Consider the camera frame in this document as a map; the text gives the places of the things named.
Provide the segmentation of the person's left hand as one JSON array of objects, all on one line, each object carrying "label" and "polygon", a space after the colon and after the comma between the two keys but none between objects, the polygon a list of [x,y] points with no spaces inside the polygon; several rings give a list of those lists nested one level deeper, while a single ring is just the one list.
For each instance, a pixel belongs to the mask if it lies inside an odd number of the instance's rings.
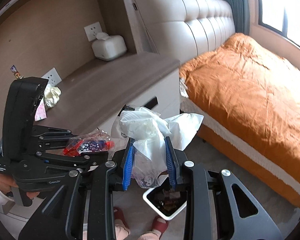
[{"label": "person's left hand", "polygon": [[12,188],[18,188],[15,180],[6,174],[0,173],[0,191],[6,195],[12,191]]}]

